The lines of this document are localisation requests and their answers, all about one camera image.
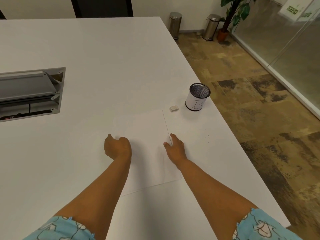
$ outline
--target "hand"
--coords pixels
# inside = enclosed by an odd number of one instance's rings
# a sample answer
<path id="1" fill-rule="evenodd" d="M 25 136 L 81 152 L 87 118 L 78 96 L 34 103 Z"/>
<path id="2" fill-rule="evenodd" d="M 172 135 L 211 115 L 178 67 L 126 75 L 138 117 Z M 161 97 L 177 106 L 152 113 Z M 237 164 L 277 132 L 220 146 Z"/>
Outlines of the hand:
<path id="1" fill-rule="evenodd" d="M 113 160 L 117 158 L 131 160 L 131 145 L 126 137 L 120 137 L 119 140 L 116 140 L 111 134 L 108 134 L 108 137 L 104 140 L 104 151 Z"/>
<path id="2" fill-rule="evenodd" d="M 170 136 L 173 141 L 172 146 L 170 146 L 168 142 L 164 142 L 163 145 L 170 160 L 179 168 L 182 162 L 188 160 L 184 150 L 184 143 L 180 141 L 175 134 L 170 134 Z"/>

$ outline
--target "terracotta pot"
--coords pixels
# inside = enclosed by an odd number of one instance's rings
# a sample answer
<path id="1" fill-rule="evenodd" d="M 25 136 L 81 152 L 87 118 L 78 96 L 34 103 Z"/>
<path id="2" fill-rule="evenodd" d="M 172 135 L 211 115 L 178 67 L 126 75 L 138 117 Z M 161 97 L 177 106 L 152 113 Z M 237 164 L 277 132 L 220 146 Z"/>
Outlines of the terracotta pot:
<path id="1" fill-rule="evenodd" d="M 228 36 L 229 31 L 226 32 L 222 32 L 221 29 L 218 30 L 218 35 L 217 35 L 217 40 L 220 41 L 224 41 L 226 39 L 226 37 Z"/>

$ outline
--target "pen holder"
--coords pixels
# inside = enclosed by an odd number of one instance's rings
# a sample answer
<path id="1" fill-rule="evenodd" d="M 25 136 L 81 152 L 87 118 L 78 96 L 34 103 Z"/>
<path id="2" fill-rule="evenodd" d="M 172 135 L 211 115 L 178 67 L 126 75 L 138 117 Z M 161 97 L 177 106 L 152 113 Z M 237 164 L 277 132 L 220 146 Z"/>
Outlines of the pen holder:
<path id="1" fill-rule="evenodd" d="M 207 97 L 210 96 L 210 89 L 202 83 L 194 83 L 190 86 L 190 92 L 186 98 L 185 105 L 192 111 L 202 109 Z"/>

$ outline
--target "light blue shorts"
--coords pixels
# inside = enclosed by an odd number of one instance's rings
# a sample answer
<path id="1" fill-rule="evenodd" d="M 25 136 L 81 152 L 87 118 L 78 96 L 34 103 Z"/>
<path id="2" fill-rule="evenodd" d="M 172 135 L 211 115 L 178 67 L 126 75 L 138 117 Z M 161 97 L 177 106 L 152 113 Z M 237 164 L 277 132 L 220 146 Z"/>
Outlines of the light blue shorts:
<path id="1" fill-rule="evenodd" d="M 62 216 L 54 216 L 24 240 L 94 240 L 84 225 Z M 301 240 L 261 209 L 252 209 L 237 224 L 232 240 Z"/>

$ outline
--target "white eraser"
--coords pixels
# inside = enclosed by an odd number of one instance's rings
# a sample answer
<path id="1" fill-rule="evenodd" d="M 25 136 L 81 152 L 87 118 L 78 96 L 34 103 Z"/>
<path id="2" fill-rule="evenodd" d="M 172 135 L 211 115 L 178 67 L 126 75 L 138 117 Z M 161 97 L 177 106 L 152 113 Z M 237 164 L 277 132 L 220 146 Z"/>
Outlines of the white eraser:
<path id="1" fill-rule="evenodd" d="M 178 109 L 179 109 L 179 108 L 178 108 L 177 105 L 174 105 L 174 106 L 171 106 L 171 107 L 170 107 L 170 111 L 171 111 L 171 112 L 177 111 Z"/>

